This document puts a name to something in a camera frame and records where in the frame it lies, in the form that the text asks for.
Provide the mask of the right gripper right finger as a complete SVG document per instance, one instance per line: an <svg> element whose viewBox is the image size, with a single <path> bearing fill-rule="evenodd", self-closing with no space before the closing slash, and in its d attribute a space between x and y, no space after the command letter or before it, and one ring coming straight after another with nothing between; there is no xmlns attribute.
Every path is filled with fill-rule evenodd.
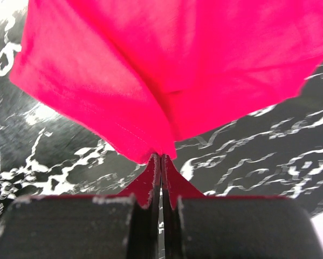
<svg viewBox="0 0 323 259"><path fill-rule="evenodd" d="M323 258L306 210L283 196L206 196L161 159L166 258Z"/></svg>

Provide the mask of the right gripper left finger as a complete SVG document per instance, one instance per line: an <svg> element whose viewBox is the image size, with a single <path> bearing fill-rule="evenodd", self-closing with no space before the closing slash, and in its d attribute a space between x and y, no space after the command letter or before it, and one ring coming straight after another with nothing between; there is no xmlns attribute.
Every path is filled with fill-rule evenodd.
<svg viewBox="0 0 323 259"><path fill-rule="evenodd" d="M24 195L0 224L0 258L157 258L161 159L114 195Z"/></svg>

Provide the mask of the pink t shirt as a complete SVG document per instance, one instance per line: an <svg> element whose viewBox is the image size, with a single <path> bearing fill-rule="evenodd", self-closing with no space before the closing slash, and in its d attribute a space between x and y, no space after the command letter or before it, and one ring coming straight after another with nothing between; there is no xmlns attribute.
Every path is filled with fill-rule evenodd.
<svg viewBox="0 0 323 259"><path fill-rule="evenodd" d="M323 1L29 1L10 80L137 163L296 97Z"/></svg>

